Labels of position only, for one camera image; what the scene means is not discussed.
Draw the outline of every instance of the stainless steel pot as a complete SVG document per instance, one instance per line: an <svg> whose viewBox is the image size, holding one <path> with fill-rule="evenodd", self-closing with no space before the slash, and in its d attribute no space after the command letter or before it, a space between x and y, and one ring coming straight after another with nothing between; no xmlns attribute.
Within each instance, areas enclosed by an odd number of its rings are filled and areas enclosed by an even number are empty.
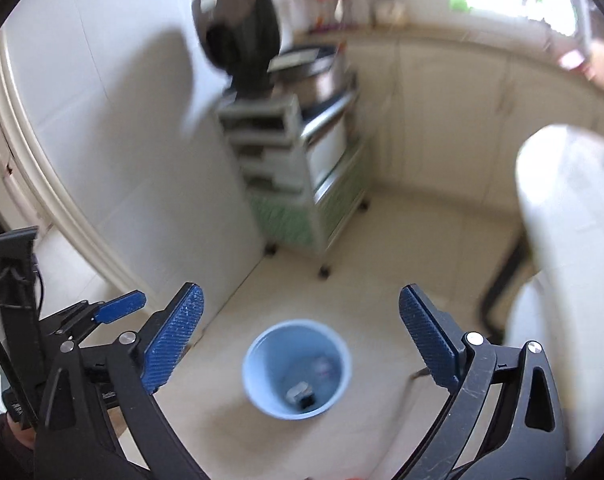
<svg viewBox="0 0 604 480"><path fill-rule="evenodd" d="M273 95L296 94L305 110L343 92L349 86L345 54L336 47L317 60L271 73Z"/></svg>

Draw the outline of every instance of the blue lever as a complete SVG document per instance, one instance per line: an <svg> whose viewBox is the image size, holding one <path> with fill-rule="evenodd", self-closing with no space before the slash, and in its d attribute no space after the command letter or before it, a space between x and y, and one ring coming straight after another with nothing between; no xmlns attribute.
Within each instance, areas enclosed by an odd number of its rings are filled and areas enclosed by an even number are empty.
<svg viewBox="0 0 604 480"><path fill-rule="evenodd" d="M145 304L146 296L139 290L134 290L102 305L97 314L93 316L93 319L98 323L113 323L136 310L140 310Z"/></svg>
<svg viewBox="0 0 604 480"><path fill-rule="evenodd" d="M148 393L154 393L169 380L203 312L202 289L193 283L186 283L165 311L151 316L147 322L149 329L154 328L154 317L162 325L144 351L141 380ZM147 325L140 331L143 340Z"/></svg>

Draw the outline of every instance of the green panel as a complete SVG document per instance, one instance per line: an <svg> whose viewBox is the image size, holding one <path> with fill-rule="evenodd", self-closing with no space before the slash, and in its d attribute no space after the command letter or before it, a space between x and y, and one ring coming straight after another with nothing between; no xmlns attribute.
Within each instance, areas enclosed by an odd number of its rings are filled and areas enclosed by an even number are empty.
<svg viewBox="0 0 604 480"><path fill-rule="evenodd" d="M320 219L327 239L331 238L342 218L349 213L355 199L367 188L367 160L367 154L363 153L319 203Z"/></svg>
<svg viewBox="0 0 604 480"><path fill-rule="evenodd" d="M252 195L250 200L258 226L268 240L313 247L313 229L307 208L256 195Z"/></svg>

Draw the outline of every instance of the person's hand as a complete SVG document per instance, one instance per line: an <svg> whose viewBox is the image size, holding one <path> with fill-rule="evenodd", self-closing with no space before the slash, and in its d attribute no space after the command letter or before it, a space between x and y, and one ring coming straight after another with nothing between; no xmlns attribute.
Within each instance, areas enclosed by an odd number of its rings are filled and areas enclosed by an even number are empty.
<svg viewBox="0 0 604 480"><path fill-rule="evenodd" d="M22 425L19 422L15 422L8 413L6 414L6 421L13 432L13 436L20 444L29 449L35 448L35 430L33 428L23 430Z"/></svg>

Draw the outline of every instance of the white cabinet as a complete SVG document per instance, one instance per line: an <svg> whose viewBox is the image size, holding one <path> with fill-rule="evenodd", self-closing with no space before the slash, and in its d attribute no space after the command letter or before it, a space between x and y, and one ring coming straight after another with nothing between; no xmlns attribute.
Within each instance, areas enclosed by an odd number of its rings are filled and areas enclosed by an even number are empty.
<svg viewBox="0 0 604 480"><path fill-rule="evenodd" d="M518 212L517 153L553 123L604 135L604 94L575 74L473 44L349 43L378 180Z"/></svg>
<svg viewBox="0 0 604 480"><path fill-rule="evenodd" d="M498 152L506 56L459 44L400 46L404 184L480 203Z"/></svg>
<svg viewBox="0 0 604 480"><path fill-rule="evenodd" d="M373 173L378 181L398 184L404 153L397 43L349 43L347 56L357 70L361 89L356 107L358 126L373 140Z"/></svg>
<svg viewBox="0 0 604 480"><path fill-rule="evenodd" d="M510 62L509 81L499 107L503 117L499 152L494 160L485 205L518 211L515 160L528 137L553 123L592 128L595 90L577 76L525 60Z"/></svg>

